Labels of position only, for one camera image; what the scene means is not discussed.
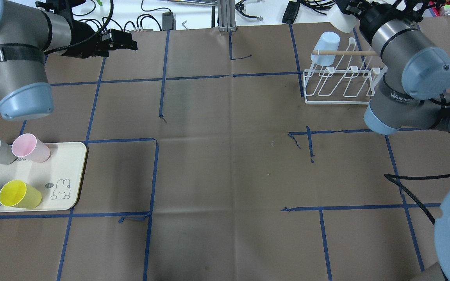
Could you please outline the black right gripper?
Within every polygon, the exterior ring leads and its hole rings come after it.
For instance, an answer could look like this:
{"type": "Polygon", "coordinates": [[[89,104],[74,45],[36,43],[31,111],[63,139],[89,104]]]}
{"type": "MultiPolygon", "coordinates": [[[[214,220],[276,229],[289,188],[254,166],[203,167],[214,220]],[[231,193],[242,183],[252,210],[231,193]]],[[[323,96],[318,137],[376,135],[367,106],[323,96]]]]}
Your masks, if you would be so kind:
{"type": "Polygon", "coordinates": [[[364,37],[373,37],[389,21],[398,20],[410,26],[420,23],[427,9],[430,9],[429,0],[396,0],[392,5],[368,0],[344,1],[344,14],[360,21],[359,29],[364,37]],[[405,3],[403,10],[398,9],[401,2],[405,3]]]}

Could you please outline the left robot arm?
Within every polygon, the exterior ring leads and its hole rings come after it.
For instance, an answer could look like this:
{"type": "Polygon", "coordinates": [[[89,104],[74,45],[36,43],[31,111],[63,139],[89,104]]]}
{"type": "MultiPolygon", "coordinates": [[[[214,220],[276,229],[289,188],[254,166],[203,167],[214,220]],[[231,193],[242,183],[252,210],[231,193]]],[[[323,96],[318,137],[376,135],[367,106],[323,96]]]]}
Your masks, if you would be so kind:
{"type": "Polygon", "coordinates": [[[0,0],[0,115],[8,121],[46,117],[54,110],[45,56],[108,57],[137,50],[130,32],[98,30],[73,17],[82,0],[37,1],[34,8],[0,0]]]}

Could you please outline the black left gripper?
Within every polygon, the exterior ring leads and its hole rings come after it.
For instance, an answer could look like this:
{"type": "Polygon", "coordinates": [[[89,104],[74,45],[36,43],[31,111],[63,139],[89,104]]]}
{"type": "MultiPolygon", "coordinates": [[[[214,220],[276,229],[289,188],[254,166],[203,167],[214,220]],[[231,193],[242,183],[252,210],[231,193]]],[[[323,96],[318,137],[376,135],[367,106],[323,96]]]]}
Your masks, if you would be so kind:
{"type": "Polygon", "coordinates": [[[48,23],[48,39],[43,47],[46,55],[56,54],[73,58],[109,57],[111,50],[138,50],[130,32],[108,30],[96,34],[87,23],[73,17],[73,7],[85,0],[42,0],[36,7],[42,10],[48,23]]]}

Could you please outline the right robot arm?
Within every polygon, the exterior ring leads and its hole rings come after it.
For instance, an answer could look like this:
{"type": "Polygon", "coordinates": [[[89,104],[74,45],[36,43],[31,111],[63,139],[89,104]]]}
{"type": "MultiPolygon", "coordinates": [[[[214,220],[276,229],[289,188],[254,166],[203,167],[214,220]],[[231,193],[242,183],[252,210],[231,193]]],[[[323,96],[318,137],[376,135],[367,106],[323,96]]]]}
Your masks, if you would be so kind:
{"type": "MultiPolygon", "coordinates": [[[[386,66],[378,92],[370,100],[364,122],[381,135],[396,133],[403,126],[440,130],[450,134],[450,57],[417,28],[425,10],[443,0],[406,0],[392,5],[369,0],[337,0],[345,16],[359,20],[359,29],[386,66]]],[[[440,205],[442,215],[434,219],[416,196],[399,187],[434,224],[434,245],[440,279],[450,281],[450,191],[440,205]]]]}

